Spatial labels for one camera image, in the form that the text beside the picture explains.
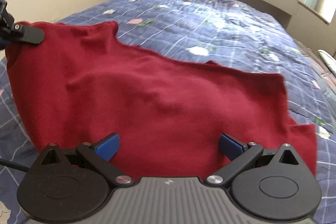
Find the blue checked floral quilt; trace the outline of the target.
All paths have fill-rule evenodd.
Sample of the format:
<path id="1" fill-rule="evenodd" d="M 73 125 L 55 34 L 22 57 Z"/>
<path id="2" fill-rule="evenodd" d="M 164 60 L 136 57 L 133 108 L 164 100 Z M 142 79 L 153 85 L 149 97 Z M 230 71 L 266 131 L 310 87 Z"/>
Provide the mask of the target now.
<path id="1" fill-rule="evenodd" d="M 118 39 L 169 57 L 285 77 L 289 114 L 317 127 L 319 223 L 335 223 L 335 77 L 271 15 L 235 0 L 110 0 L 63 19 L 114 20 Z"/>

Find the red knit sweater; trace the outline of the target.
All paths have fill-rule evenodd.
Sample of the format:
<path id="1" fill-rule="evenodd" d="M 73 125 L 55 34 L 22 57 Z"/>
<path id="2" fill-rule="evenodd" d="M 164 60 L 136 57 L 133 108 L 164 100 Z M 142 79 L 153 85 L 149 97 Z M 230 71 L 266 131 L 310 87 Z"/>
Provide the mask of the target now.
<path id="1" fill-rule="evenodd" d="M 227 133 L 266 149 L 289 143 L 315 173 L 315 127 L 290 117 L 282 75 L 127 46 L 116 22 L 35 27 L 45 33 L 41 44 L 11 43 L 5 53 L 15 104 L 38 151 L 115 132 L 121 147 L 112 164 L 133 178 L 205 178 L 227 163 L 218 149 Z"/>

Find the light patterned pillow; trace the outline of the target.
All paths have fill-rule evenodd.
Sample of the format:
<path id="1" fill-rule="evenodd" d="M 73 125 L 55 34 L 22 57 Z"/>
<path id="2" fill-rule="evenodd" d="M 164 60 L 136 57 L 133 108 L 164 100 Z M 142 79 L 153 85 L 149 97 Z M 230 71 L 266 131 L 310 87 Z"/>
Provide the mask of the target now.
<path id="1" fill-rule="evenodd" d="M 329 68 L 329 70 L 333 70 L 335 71 L 336 69 L 336 61 L 333 58 L 333 56 L 331 56 L 329 53 L 327 53 L 324 50 L 318 50 L 318 55 L 321 58 L 321 60 L 323 61 L 323 63 Z"/>

